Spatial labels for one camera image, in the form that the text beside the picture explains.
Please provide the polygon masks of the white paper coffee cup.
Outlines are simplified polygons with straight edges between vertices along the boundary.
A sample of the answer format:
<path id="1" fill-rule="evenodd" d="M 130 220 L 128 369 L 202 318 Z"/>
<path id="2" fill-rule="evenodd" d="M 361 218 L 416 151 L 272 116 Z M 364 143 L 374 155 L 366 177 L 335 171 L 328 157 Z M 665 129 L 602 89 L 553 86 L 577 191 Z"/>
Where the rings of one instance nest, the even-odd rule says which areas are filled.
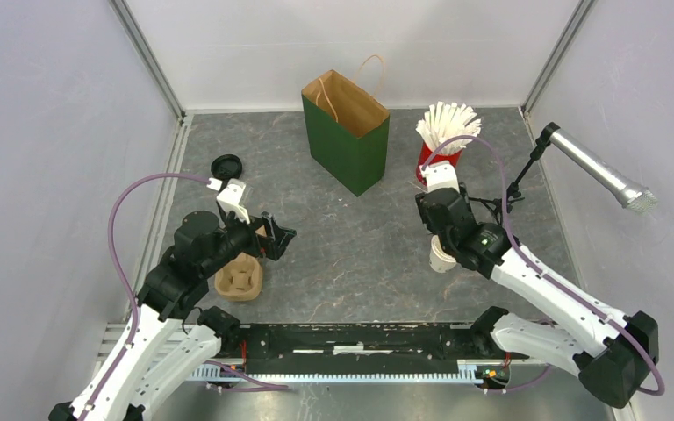
<path id="1" fill-rule="evenodd" d="M 456 259 L 442 250 L 440 238 L 437 235 L 431 238 L 429 264 L 433 271 L 441 274 L 447 273 L 457 265 Z"/>

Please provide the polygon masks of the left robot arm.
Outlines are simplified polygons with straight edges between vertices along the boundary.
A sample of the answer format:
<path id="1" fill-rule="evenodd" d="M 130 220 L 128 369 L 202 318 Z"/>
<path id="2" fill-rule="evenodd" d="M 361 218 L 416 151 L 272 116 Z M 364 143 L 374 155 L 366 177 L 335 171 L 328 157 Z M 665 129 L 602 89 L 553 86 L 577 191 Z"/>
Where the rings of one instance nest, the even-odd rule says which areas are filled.
<path id="1" fill-rule="evenodd" d="M 211 307 L 202 310 L 182 343 L 159 362 L 159 349 L 208 293 L 208 281 L 241 254 L 279 260 L 295 230 L 279 226 L 267 212 L 242 222 L 234 213 L 220 220 L 209 211 L 188 214 L 174 243 L 146 277 L 137 313 L 85 390 L 58 403 L 51 420 L 149 420 L 204 362 L 230 357 L 240 348 L 240 322 Z"/>

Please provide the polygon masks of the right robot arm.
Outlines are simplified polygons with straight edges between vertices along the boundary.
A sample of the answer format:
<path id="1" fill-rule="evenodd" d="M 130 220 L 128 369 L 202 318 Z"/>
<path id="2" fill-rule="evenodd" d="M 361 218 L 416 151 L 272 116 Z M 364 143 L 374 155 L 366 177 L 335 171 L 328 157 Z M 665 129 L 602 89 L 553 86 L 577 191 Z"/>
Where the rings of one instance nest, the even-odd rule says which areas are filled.
<path id="1" fill-rule="evenodd" d="M 548 268 L 502 225 L 476 221 L 465 189 L 439 188 L 415 197 L 432 234 L 437 272 L 460 266 L 501 285 L 543 312 L 550 324 L 490 307 L 472 326 L 474 351 L 516 353 L 578 378 L 594 397 L 625 407 L 637 392 L 660 396 L 658 325 L 643 311 L 629 316 Z"/>

